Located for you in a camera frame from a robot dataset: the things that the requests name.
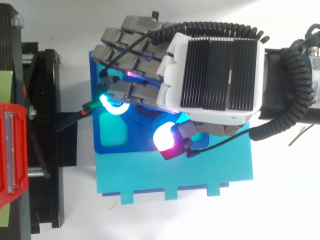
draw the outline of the glowing sensor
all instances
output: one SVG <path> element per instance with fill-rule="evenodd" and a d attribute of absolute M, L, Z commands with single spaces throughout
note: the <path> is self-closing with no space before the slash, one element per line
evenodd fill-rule
<path fill-rule="evenodd" d="M 125 113 L 130 106 L 129 103 L 123 103 L 121 106 L 112 106 L 111 103 L 108 102 L 107 96 L 104 94 L 102 94 L 99 99 L 105 109 L 112 115 L 121 115 Z"/>
<path fill-rule="evenodd" d="M 160 152 L 171 149 L 175 145 L 174 136 L 171 133 L 173 125 L 175 125 L 174 122 L 168 121 L 158 127 L 153 134 L 154 145 Z"/>

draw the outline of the red plastic container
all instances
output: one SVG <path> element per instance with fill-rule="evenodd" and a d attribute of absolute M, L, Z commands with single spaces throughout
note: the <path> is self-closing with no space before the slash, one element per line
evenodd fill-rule
<path fill-rule="evenodd" d="M 26 120 L 24 107 L 0 103 L 0 209 L 29 186 Z"/>

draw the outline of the screw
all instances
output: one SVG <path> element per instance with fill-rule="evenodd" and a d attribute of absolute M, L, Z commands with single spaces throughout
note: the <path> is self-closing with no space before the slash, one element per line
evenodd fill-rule
<path fill-rule="evenodd" d="M 37 115 L 37 110 L 35 110 L 34 106 L 31 105 L 29 107 L 28 113 L 29 113 L 30 120 L 33 120 L 35 118 L 35 116 Z"/>
<path fill-rule="evenodd" d="M 61 64 L 61 57 L 60 57 L 60 55 L 55 55 L 55 56 L 54 56 L 54 63 L 55 63 L 55 64 Z"/>
<path fill-rule="evenodd" d="M 18 30 L 21 30 L 25 26 L 24 17 L 21 14 L 14 15 L 12 19 L 12 26 Z"/>

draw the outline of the black cable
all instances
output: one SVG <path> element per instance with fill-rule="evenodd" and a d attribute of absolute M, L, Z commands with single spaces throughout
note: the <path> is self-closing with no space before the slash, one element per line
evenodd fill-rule
<path fill-rule="evenodd" d="M 296 47 L 290 47 L 281 50 L 280 58 L 288 68 L 295 99 L 282 116 L 251 128 L 249 137 L 253 141 L 264 140 L 290 129 L 308 113 L 314 99 L 311 95 L 314 90 L 312 88 L 312 75 L 308 68 L 308 57 L 302 56 Z"/>
<path fill-rule="evenodd" d="M 225 37 L 225 38 L 247 38 L 260 40 L 263 31 L 259 31 L 256 27 L 226 22 L 183 22 L 163 29 L 152 32 L 150 41 L 152 45 L 161 43 L 170 43 L 176 33 L 181 33 L 191 37 L 208 36 L 208 37 Z M 260 41 L 264 44 L 270 39 L 265 36 Z"/>
<path fill-rule="evenodd" d="M 310 128 L 312 128 L 314 126 L 314 124 L 311 124 L 310 126 L 308 126 L 306 129 L 304 129 L 302 132 L 300 132 L 290 143 L 289 143 L 289 147 L 295 143 L 295 141 L 301 137 L 302 134 L 304 134 L 306 131 L 308 131 Z"/>
<path fill-rule="evenodd" d="M 309 29 L 306 31 L 304 38 L 307 39 L 308 37 L 310 37 L 312 35 L 312 32 L 316 29 L 320 30 L 320 24 L 315 23 L 315 24 L 311 25 L 309 27 Z"/>
<path fill-rule="evenodd" d="M 126 55 L 128 52 L 130 52 L 132 49 L 134 49 L 135 46 L 137 46 L 139 43 L 141 43 L 143 40 L 145 40 L 146 38 L 148 38 L 150 35 L 152 34 L 152 32 L 148 32 L 144 35 L 142 35 L 138 40 L 136 40 L 134 43 L 132 43 L 130 46 L 128 46 L 123 52 L 121 52 L 118 56 L 116 56 L 112 61 L 110 61 L 110 63 L 108 64 L 108 66 L 106 66 L 104 69 L 102 69 L 99 73 L 99 77 L 105 77 L 108 75 L 107 71 L 109 68 L 111 68 L 111 66 L 113 64 L 115 64 L 117 61 L 119 61 L 119 59 L 121 59 L 124 55 Z"/>
<path fill-rule="evenodd" d="M 191 158 L 191 157 L 194 157 L 195 155 L 198 155 L 200 153 L 204 153 L 204 152 L 210 151 L 212 149 L 216 149 L 216 148 L 218 148 L 218 147 L 220 147 L 220 146 L 222 146 L 222 145 L 224 145 L 226 143 L 229 143 L 230 141 L 232 141 L 232 140 L 234 140 L 234 139 L 236 139 L 236 138 L 238 138 L 238 137 L 240 137 L 242 135 L 245 135 L 245 134 L 249 133 L 250 130 L 251 130 L 251 128 L 249 128 L 247 130 L 244 130 L 244 131 L 241 131 L 241 132 L 239 132 L 239 133 L 229 137 L 228 139 L 223 140 L 223 141 L 221 141 L 221 142 L 219 142 L 219 143 L 217 143 L 215 145 L 212 145 L 212 146 L 209 146 L 209 147 L 206 147 L 206 148 L 203 148 L 203 149 L 193 149 L 193 150 L 187 151 L 186 152 L 186 156 L 187 156 L 187 158 Z"/>

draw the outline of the blue block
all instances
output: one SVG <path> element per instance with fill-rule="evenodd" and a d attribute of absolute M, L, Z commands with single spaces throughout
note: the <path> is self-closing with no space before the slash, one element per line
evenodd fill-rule
<path fill-rule="evenodd" d="M 91 95 L 93 100 L 99 99 L 96 84 L 100 81 L 98 75 L 104 67 L 90 58 Z M 110 75 L 119 76 L 123 81 L 140 83 L 144 78 L 136 78 L 120 71 L 109 69 Z M 188 120 L 185 114 L 161 113 L 157 119 L 151 119 L 135 111 L 134 106 L 121 115 L 115 116 L 106 111 L 103 106 L 93 110 L 94 150 L 98 154 L 131 153 L 155 151 L 152 141 L 156 129 L 166 122 L 181 123 Z M 209 144 L 209 136 L 200 133 L 192 138 L 191 148 L 204 148 Z"/>
<path fill-rule="evenodd" d="M 93 100 L 97 99 L 94 89 L 99 69 L 90 60 Z M 135 114 L 128 110 L 121 116 L 112 116 L 103 107 L 93 111 L 97 192 L 103 196 L 121 195 L 122 204 L 133 203 L 134 194 L 149 192 L 164 192 L 165 199 L 171 200 L 177 199 L 179 190 L 207 188 L 208 196 L 218 196 L 220 187 L 229 186 L 228 182 L 253 179 L 248 135 L 192 158 L 180 155 L 166 161 L 155 151 L 152 139 L 162 123 L 139 122 L 141 118 Z M 172 122 L 187 120 L 185 114 L 169 117 L 172 116 Z M 192 147 L 203 148 L 225 139 L 200 134 L 192 138 Z"/>
<path fill-rule="evenodd" d="M 226 138 L 210 136 L 209 145 Z M 177 190 L 203 187 L 208 196 L 218 196 L 220 183 L 252 179 L 247 135 L 192 158 L 180 155 L 166 161 L 156 151 L 96 154 L 97 192 L 104 196 L 132 193 L 133 197 L 137 191 L 164 191 L 166 199 L 175 199 Z"/>

